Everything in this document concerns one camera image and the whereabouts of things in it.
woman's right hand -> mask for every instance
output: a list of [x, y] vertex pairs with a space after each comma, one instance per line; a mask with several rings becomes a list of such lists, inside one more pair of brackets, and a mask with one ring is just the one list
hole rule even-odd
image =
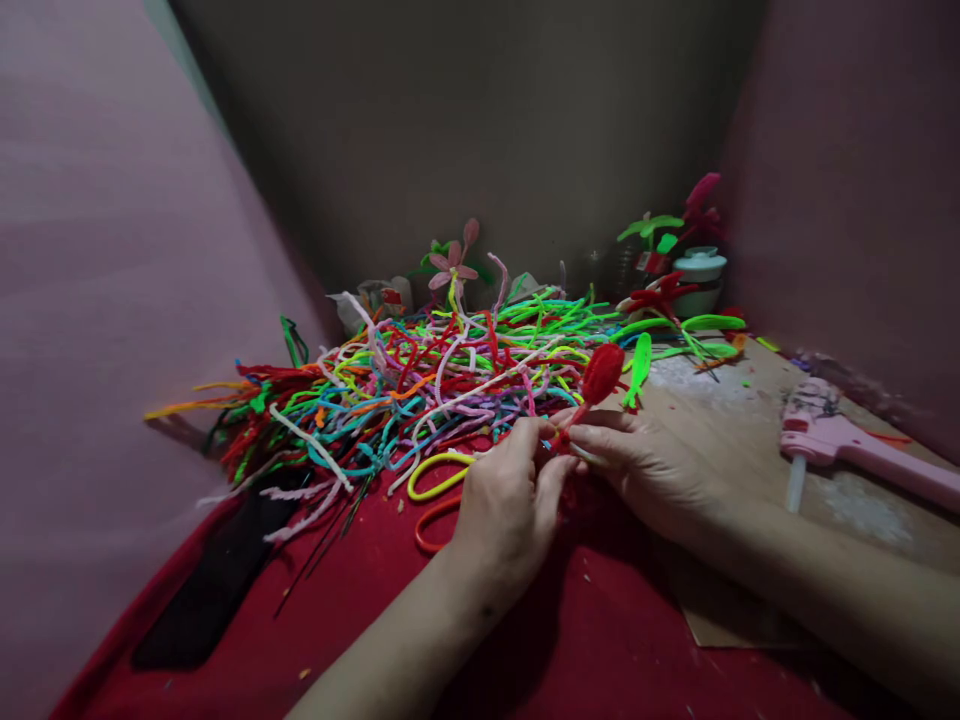
[[[568, 411], [552, 418], [567, 419]], [[634, 514], [668, 540], [686, 544], [703, 520], [720, 511], [731, 493], [677, 438], [648, 414], [593, 410], [570, 428], [573, 444], [599, 456], [605, 477]]]

pink pipe cleaner flower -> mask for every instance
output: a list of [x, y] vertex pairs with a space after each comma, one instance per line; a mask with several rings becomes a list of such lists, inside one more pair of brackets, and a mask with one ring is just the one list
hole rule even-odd
[[467, 267], [463, 262], [467, 258], [467, 251], [473, 245], [477, 236], [480, 234], [480, 223], [476, 218], [471, 218], [463, 228], [463, 252], [460, 251], [460, 243], [454, 240], [450, 243], [450, 253], [447, 257], [439, 253], [430, 253], [430, 262], [440, 272], [430, 278], [430, 289], [436, 290], [443, 287], [451, 280], [462, 286], [462, 280], [476, 280], [477, 271]]

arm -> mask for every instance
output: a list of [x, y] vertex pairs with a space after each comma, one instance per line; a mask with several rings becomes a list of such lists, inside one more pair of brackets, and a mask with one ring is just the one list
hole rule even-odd
[[918, 708], [960, 699], [960, 579], [831, 532], [707, 477], [650, 418], [597, 411], [571, 439], [652, 529], [796, 618]]
[[736, 494], [688, 550], [931, 714], [960, 699], [960, 579]]
[[563, 481], [576, 462], [537, 469], [553, 426], [528, 418], [470, 468], [453, 540], [287, 716], [427, 717], [474, 648], [523, 594], [556, 529]]

forearm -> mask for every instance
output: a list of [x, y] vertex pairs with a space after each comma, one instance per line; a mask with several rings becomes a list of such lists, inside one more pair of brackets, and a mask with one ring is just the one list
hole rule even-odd
[[498, 619], [441, 552], [314, 683], [288, 718], [427, 717]]
[[916, 706], [960, 696], [960, 580], [737, 495], [684, 543]]

glue gun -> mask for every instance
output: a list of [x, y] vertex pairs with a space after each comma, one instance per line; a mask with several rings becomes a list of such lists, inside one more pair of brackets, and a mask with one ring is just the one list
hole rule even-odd
[[783, 411], [780, 450], [793, 458], [787, 509], [797, 512], [807, 462], [826, 466], [840, 458], [915, 495], [960, 513], [960, 475], [877, 440], [839, 414], [840, 392], [819, 378], [794, 388]]

